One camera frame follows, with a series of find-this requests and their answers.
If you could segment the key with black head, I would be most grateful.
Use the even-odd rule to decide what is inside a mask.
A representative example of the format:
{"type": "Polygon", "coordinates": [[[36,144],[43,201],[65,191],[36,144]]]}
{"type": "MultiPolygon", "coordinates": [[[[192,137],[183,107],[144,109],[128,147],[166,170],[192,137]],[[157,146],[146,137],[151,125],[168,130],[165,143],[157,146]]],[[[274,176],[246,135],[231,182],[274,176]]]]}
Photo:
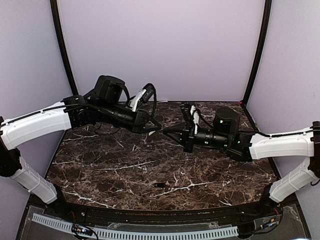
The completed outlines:
{"type": "Polygon", "coordinates": [[[166,184],[164,182],[156,182],[153,184],[155,188],[164,188],[166,184]]]}

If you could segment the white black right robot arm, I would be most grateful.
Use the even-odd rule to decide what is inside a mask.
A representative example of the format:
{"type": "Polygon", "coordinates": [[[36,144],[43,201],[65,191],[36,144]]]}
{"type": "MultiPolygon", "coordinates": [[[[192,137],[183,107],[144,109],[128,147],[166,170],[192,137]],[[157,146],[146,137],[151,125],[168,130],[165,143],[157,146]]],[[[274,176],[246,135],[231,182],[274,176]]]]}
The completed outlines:
{"type": "Polygon", "coordinates": [[[163,133],[191,153],[195,145],[220,149],[232,160],[251,162],[264,158],[303,156],[304,161],[278,181],[263,190],[255,213],[266,217],[275,206],[305,185],[320,179],[320,123],[301,130],[282,133],[240,131],[240,115],[229,107],[215,111],[213,123],[200,127],[200,110],[193,105],[181,105],[184,123],[165,128],[163,133]]]}

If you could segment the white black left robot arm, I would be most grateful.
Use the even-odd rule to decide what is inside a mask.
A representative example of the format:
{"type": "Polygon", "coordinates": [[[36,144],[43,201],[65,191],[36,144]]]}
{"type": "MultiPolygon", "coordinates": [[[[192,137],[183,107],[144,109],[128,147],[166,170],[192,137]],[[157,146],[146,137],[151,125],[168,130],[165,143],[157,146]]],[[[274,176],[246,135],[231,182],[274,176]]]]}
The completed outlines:
{"type": "Polygon", "coordinates": [[[51,133],[106,123],[131,133],[144,134],[161,129],[154,119],[157,92],[148,83],[131,97],[125,82],[101,75],[85,95],[62,101],[13,119],[0,120],[0,175],[36,195],[60,218],[67,218],[70,206],[59,188],[45,180],[22,157],[18,146],[51,133]]]}

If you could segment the right circuit board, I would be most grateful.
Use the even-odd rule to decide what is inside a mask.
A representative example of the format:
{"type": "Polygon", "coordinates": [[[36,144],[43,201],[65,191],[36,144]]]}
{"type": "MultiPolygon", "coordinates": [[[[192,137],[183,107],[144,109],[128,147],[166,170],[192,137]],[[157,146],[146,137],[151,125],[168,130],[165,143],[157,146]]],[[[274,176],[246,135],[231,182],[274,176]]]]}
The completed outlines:
{"type": "Polygon", "coordinates": [[[262,223],[260,225],[260,229],[263,230],[263,229],[266,229],[266,228],[269,228],[269,227],[272,227],[272,226],[275,226],[275,225],[278,225],[278,224],[279,224],[279,222],[277,221],[276,218],[271,218],[267,222],[262,223]]]}

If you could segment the circuit board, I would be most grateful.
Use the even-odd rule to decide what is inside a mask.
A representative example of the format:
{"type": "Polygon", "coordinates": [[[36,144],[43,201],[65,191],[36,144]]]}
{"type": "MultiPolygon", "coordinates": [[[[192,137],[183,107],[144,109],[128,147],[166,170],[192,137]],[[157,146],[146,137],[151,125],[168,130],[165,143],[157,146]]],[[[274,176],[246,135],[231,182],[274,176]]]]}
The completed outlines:
{"type": "Polygon", "coordinates": [[[71,232],[78,236],[92,236],[93,231],[87,228],[86,226],[73,223],[71,226],[71,232]]]}
{"type": "Polygon", "coordinates": [[[260,229],[263,230],[263,229],[266,229],[266,228],[269,228],[269,227],[272,227],[272,226],[275,226],[275,225],[278,225],[278,224],[279,224],[279,222],[277,221],[276,218],[271,218],[267,222],[262,223],[260,225],[260,229]]]}

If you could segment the left circuit board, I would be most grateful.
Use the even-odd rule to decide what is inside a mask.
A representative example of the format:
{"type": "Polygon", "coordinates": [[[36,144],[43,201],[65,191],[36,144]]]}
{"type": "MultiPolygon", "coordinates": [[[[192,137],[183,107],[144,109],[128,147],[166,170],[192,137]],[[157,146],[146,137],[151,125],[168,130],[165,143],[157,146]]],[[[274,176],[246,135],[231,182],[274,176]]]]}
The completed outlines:
{"type": "Polygon", "coordinates": [[[93,231],[87,228],[86,226],[73,223],[71,226],[71,232],[78,236],[92,236],[93,231]]]}

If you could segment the black front rail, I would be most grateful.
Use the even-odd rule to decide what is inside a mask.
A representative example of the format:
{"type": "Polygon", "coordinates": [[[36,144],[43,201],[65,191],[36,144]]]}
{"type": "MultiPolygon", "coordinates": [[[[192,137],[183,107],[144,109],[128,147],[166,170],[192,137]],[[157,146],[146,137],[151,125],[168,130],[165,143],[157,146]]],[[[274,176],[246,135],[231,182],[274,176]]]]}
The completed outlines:
{"type": "Polygon", "coordinates": [[[66,220],[76,220],[80,223],[104,223],[108,220],[116,220],[129,223],[191,223],[205,220],[217,220],[220,222],[248,222],[262,214],[256,211],[255,203],[247,203],[239,206],[196,209],[196,210],[124,210],[105,207],[85,206],[68,203],[67,210],[57,214],[66,220]]]}

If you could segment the black right corner post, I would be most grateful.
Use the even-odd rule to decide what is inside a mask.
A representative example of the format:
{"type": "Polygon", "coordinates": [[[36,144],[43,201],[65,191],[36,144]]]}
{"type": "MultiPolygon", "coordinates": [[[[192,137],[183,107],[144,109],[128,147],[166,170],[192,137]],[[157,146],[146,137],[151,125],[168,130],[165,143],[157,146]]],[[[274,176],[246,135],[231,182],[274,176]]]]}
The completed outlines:
{"type": "Polygon", "coordinates": [[[241,105],[243,108],[246,108],[249,103],[250,96],[253,91],[254,83],[257,77],[258,69],[260,66],[260,62],[261,62],[261,58],[262,58],[262,54],[265,46],[266,36],[268,32],[272,2],[273,2],[272,0],[264,1],[264,8],[263,8],[261,26],[259,31],[259,37],[257,41],[257,47],[256,47],[250,75],[248,78],[248,83],[244,92],[243,99],[241,101],[241,105]]]}

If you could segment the black corner post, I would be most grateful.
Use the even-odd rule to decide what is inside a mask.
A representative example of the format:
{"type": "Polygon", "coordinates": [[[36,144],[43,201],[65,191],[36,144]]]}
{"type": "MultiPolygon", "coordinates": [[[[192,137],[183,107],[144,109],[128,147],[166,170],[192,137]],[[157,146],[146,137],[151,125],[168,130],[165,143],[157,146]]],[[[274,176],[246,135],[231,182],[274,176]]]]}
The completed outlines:
{"type": "Polygon", "coordinates": [[[52,15],[52,20],[54,25],[54,31],[55,31],[64,71],[67,77],[67,82],[71,90],[71,93],[73,95],[78,95],[79,91],[76,85],[70,58],[67,51],[66,41],[64,38],[64,31],[62,28],[62,21],[61,21],[61,16],[59,11],[59,3],[57,0],[50,0],[49,2],[50,2],[51,15],[52,15]]]}
{"type": "Polygon", "coordinates": [[[249,103],[250,96],[253,91],[254,83],[257,77],[258,69],[260,66],[260,62],[261,62],[261,58],[262,58],[262,54],[265,46],[266,36],[268,32],[272,2],[273,2],[272,0],[264,1],[264,8],[263,8],[261,26],[259,31],[259,37],[257,41],[257,47],[256,47],[250,75],[248,78],[248,83],[244,92],[243,99],[241,101],[241,105],[243,108],[246,108],[249,103]]]}

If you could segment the black left corner post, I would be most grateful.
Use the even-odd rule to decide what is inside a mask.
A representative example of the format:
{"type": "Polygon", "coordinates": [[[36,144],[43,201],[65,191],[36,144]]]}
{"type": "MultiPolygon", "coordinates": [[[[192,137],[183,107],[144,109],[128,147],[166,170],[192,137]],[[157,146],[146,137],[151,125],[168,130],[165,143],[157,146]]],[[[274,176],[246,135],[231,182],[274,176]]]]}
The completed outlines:
{"type": "Polygon", "coordinates": [[[62,28],[62,21],[61,21],[61,16],[59,11],[59,3],[57,0],[50,0],[49,2],[50,2],[51,15],[52,15],[52,20],[54,25],[54,31],[55,31],[64,71],[67,77],[67,82],[71,90],[71,93],[73,95],[78,95],[79,91],[76,85],[70,58],[67,51],[66,41],[64,38],[64,31],[62,28]]]}

